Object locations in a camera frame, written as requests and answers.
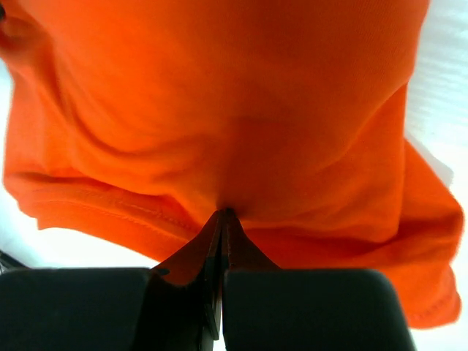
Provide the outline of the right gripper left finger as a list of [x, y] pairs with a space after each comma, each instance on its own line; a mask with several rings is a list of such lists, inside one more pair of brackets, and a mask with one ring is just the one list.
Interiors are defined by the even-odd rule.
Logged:
[[223, 227], [224, 212], [216, 211], [196, 237], [152, 269], [159, 338], [219, 339]]

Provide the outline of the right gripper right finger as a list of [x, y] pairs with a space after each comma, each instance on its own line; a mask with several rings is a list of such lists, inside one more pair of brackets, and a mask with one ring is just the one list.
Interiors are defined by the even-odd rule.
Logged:
[[231, 208], [223, 210], [223, 264], [229, 271], [280, 271], [275, 264], [247, 236], [240, 219]]

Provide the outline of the orange t shirt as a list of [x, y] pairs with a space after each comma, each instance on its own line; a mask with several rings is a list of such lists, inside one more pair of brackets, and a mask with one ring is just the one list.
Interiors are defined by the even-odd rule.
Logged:
[[455, 322], [461, 206], [404, 136], [427, 1], [3, 1], [4, 185], [162, 261], [231, 208], [283, 268], [373, 268]]

